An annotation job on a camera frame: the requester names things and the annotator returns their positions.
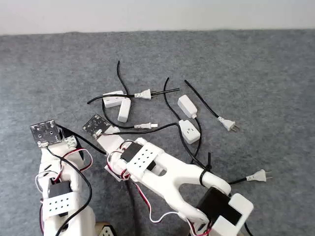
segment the floor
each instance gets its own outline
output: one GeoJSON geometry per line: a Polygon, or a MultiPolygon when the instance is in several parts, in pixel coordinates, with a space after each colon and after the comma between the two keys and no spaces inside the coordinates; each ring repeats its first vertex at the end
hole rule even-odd
{"type": "MultiPolygon", "coordinates": [[[[254,204],[248,225],[255,236],[313,235],[315,30],[0,36],[0,235],[40,235],[41,195],[33,178],[41,152],[29,125],[53,118],[92,141],[82,126],[93,114],[101,114],[101,103],[86,102],[123,89],[116,76],[118,60],[131,92],[162,90],[169,76],[168,88],[181,89],[168,94],[168,99],[182,119],[186,117],[177,99],[183,94],[192,99],[204,134],[198,157],[205,163],[210,151],[218,176],[230,181],[260,169],[273,171],[274,178],[266,183],[232,187],[233,193],[241,193],[254,204]],[[241,131],[227,132],[184,79],[219,115],[235,120],[241,131]]],[[[108,112],[117,118],[118,108],[108,112]]],[[[163,97],[157,96],[134,101],[128,124],[175,121],[163,97]]],[[[176,128],[142,137],[189,162],[176,128]]],[[[125,185],[104,170],[103,155],[89,150],[95,163],[86,176],[94,191],[91,207],[97,221],[111,222],[119,236],[133,235],[125,185]]],[[[153,205],[153,218],[170,210],[159,196],[144,187],[143,191],[153,205]]],[[[181,188],[185,200],[193,205],[205,191],[201,186],[181,188]]],[[[141,235],[177,236],[188,231],[176,216],[158,225],[150,223],[147,207],[135,189],[133,193],[141,235]]]]}

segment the electrical outlet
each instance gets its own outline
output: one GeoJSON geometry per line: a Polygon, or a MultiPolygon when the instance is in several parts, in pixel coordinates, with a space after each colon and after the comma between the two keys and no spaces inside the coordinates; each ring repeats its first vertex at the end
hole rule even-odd
{"type": "Polygon", "coordinates": [[[43,219],[45,220],[50,216],[79,209],[79,199],[79,194],[76,192],[70,192],[53,198],[44,199],[43,219]]]}
{"type": "Polygon", "coordinates": [[[200,139],[199,131],[189,120],[180,120],[182,135],[188,144],[192,144],[200,139]]]}
{"type": "MultiPolygon", "coordinates": [[[[122,90],[120,91],[114,91],[114,92],[109,92],[109,93],[105,93],[103,95],[108,95],[108,94],[123,94],[124,92],[122,90]]],[[[104,105],[106,108],[111,108],[111,107],[115,107],[115,106],[119,106],[122,101],[124,100],[124,97],[104,97],[103,101],[104,101],[104,105]]]]}

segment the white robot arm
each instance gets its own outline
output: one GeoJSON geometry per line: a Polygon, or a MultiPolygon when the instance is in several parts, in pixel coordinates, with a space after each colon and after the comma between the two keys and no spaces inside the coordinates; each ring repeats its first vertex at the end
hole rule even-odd
{"type": "MultiPolygon", "coordinates": [[[[56,236],[63,223],[82,207],[83,202],[81,176],[54,155],[63,157],[68,153],[66,159],[79,170],[83,168],[83,159],[78,151],[71,153],[77,147],[75,137],[61,139],[53,120],[31,125],[31,131],[42,152],[39,174],[35,178],[43,197],[42,230],[45,236],[56,236]]],[[[85,207],[59,235],[96,236],[93,210],[85,207]]]]}
{"type": "Polygon", "coordinates": [[[105,169],[116,180],[131,178],[164,198],[178,216],[189,223],[194,236],[236,236],[253,209],[253,204],[240,194],[229,198],[231,187],[218,176],[178,160],[143,138],[124,141],[119,135],[108,135],[119,129],[106,125],[98,115],[83,128],[110,153],[105,169]],[[215,211],[211,204],[202,204],[200,208],[191,206],[178,190],[184,183],[200,182],[209,188],[206,202],[210,199],[220,206],[215,211]]]}

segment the white bracket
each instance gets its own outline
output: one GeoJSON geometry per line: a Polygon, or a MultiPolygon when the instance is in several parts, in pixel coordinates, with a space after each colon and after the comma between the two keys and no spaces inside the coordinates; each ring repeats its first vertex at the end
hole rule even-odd
{"type": "Polygon", "coordinates": [[[127,170],[136,178],[141,178],[151,162],[164,151],[159,147],[146,143],[127,163],[127,170]]]}
{"type": "Polygon", "coordinates": [[[53,198],[44,199],[43,202],[43,220],[51,216],[59,215],[79,208],[79,194],[70,192],[53,198]]]}

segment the black wire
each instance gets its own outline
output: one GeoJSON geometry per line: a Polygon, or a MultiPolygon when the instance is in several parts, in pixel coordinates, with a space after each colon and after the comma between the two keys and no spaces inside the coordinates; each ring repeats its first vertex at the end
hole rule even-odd
{"type": "MultiPolygon", "coordinates": [[[[166,90],[166,86],[167,86],[168,80],[169,80],[169,77],[167,77],[167,79],[166,79],[166,81],[165,81],[163,91],[166,90]]],[[[176,118],[177,118],[178,120],[181,120],[181,118],[179,117],[179,115],[178,115],[178,114],[174,111],[174,109],[169,105],[165,93],[163,94],[163,96],[164,96],[164,101],[165,101],[166,105],[168,106],[168,108],[171,110],[171,112],[174,114],[174,116],[176,116],[176,118]]]]}
{"type": "MultiPolygon", "coordinates": [[[[166,81],[165,81],[165,83],[164,83],[163,91],[166,90],[166,86],[167,86],[168,80],[169,80],[169,77],[167,77],[167,79],[166,79],[166,81]]],[[[168,108],[171,110],[171,112],[176,116],[176,118],[177,118],[178,120],[181,120],[181,118],[179,117],[179,115],[174,111],[174,109],[173,109],[173,108],[171,107],[171,105],[168,103],[167,98],[166,98],[166,94],[163,94],[163,96],[164,96],[164,101],[165,101],[166,105],[168,106],[168,108]]],[[[201,125],[200,125],[200,123],[199,123],[199,121],[198,121],[197,118],[196,118],[195,120],[196,120],[196,122],[197,122],[197,124],[198,124],[199,132],[200,132],[200,139],[199,139],[198,147],[197,147],[197,149],[196,149],[196,152],[195,152],[195,154],[194,154],[194,157],[196,157],[196,156],[198,155],[198,152],[199,152],[199,150],[200,150],[200,147],[201,147],[201,136],[202,136],[201,125]]]]}
{"type": "Polygon", "coordinates": [[[228,184],[232,185],[232,184],[236,184],[236,183],[240,183],[240,182],[244,182],[244,181],[247,181],[247,179],[246,178],[241,178],[241,179],[229,182],[228,184]]]}
{"type": "Polygon", "coordinates": [[[201,143],[202,143],[202,129],[201,129],[201,125],[200,125],[199,120],[197,118],[195,118],[195,121],[197,122],[199,133],[200,133],[200,138],[199,138],[199,141],[198,141],[198,147],[197,147],[196,152],[194,154],[194,156],[196,157],[198,155],[198,153],[199,153],[199,150],[200,150],[200,147],[201,147],[201,143]]]}
{"type": "Polygon", "coordinates": [[[195,88],[187,81],[184,80],[185,83],[191,88],[191,90],[199,97],[200,101],[206,106],[206,108],[216,117],[218,118],[218,114],[214,112],[214,110],[211,109],[211,107],[206,103],[206,101],[201,97],[201,95],[195,90],[195,88]]]}
{"type": "Polygon", "coordinates": [[[138,211],[137,211],[137,208],[136,208],[136,205],[135,205],[134,196],[133,196],[132,191],[131,191],[129,180],[125,181],[125,184],[126,184],[127,192],[129,194],[130,203],[132,205],[132,214],[133,214],[133,223],[134,223],[134,235],[135,236],[139,236],[139,235],[141,235],[139,216],[138,216],[138,211]]]}
{"type": "Polygon", "coordinates": [[[43,231],[43,227],[42,227],[43,226],[42,225],[42,213],[41,213],[42,209],[43,209],[43,204],[40,205],[40,208],[39,208],[39,226],[40,226],[41,233],[44,235],[44,231],[43,231]]]}
{"type": "Polygon", "coordinates": [[[188,154],[190,155],[190,157],[203,169],[206,169],[206,166],[204,166],[196,157],[194,157],[194,155],[191,153],[190,149],[187,147],[186,143],[185,143],[185,140],[183,138],[183,135],[182,135],[182,130],[181,130],[181,127],[179,126],[178,123],[170,123],[170,124],[167,124],[167,125],[164,125],[164,126],[161,126],[159,128],[156,128],[156,129],[153,129],[153,130],[149,130],[149,131],[140,131],[140,132],[117,132],[117,133],[113,133],[113,134],[118,134],[118,135],[121,135],[121,134],[149,134],[149,133],[153,133],[153,132],[157,132],[159,130],[162,130],[162,129],[165,129],[167,127],[170,127],[170,126],[177,126],[178,128],[178,133],[179,133],[179,136],[181,138],[181,141],[182,141],[182,144],[185,148],[185,150],[188,152],[188,154]]]}
{"type": "Polygon", "coordinates": [[[60,226],[60,228],[58,229],[57,233],[56,233],[56,236],[59,236],[59,234],[61,233],[61,231],[63,230],[63,228],[68,224],[68,222],[73,219],[77,214],[79,214],[81,211],[83,211],[90,203],[91,199],[92,199],[92,187],[91,187],[91,184],[90,182],[88,181],[88,179],[84,176],[84,174],[82,174],[82,172],[76,168],[70,161],[68,161],[67,159],[61,157],[61,156],[58,156],[58,155],[55,155],[53,154],[48,147],[46,147],[47,150],[50,152],[50,154],[52,154],[53,156],[59,158],[61,161],[67,163],[69,166],[71,166],[81,177],[82,179],[85,181],[85,183],[87,184],[88,188],[89,188],[89,198],[87,199],[87,201],[84,203],[84,205],[78,209],[75,213],[73,213],[72,215],[70,215],[65,221],[64,223],[60,226]]]}
{"type": "Polygon", "coordinates": [[[134,95],[132,94],[105,94],[105,95],[100,95],[95,98],[92,98],[90,101],[87,102],[87,104],[90,104],[91,102],[94,102],[95,100],[98,100],[104,97],[134,97],[134,95]]]}
{"type": "Polygon", "coordinates": [[[116,127],[118,127],[118,128],[121,128],[121,129],[133,129],[133,128],[134,128],[134,126],[121,126],[121,125],[118,125],[118,124],[114,123],[114,122],[108,117],[108,115],[106,114],[106,108],[105,108],[105,104],[104,104],[104,101],[103,101],[103,100],[102,100],[102,110],[103,110],[103,114],[104,114],[105,118],[107,119],[107,121],[108,121],[109,123],[111,123],[111,125],[116,126],[116,127]]]}
{"type": "Polygon", "coordinates": [[[93,147],[96,151],[98,151],[98,152],[100,152],[100,153],[102,153],[102,154],[104,154],[104,155],[107,155],[107,152],[105,152],[105,151],[99,149],[97,146],[95,146],[94,144],[92,144],[92,143],[91,143],[90,141],[88,141],[87,139],[83,138],[81,135],[78,135],[77,133],[73,132],[72,130],[69,130],[69,129],[67,129],[67,128],[65,128],[65,127],[63,127],[63,126],[61,126],[61,125],[59,125],[59,124],[56,124],[56,126],[58,126],[58,127],[61,128],[61,129],[66,130],[67,132],[71,133],[72,135],[78,137],[79,139],[81,139],[82,141],[84,141],[85,143],[87,143],[88,145],[90,145],[91,147],[93,147]]]}
{"type": "Polygon", "coordinates": [[[246,222],[245,222],[244,226],[245,226],[245,229],[246,229],[247,233],[248,233],[250,236],[254,236],[254,235],[251,233],[251,231],[249,230],[248,225],[247,225],[246,222]]]}
{"type": "Polygon", "coordinates": [[[117,70],[117,76],[118,76],[118,79],[120,80],[120,82],[122,83],[122,85],[123,85],[123,87],[124,87],[124,89],[126,91],[126,94],[129,95],[129,90],[128,90],[127,86],[125,85],[125,83],[122,80],[122,77],[120,75],[120,70],[119,69],[120,69],[120,60],[117,63],[117,69],[116,69],[117,70]]]}

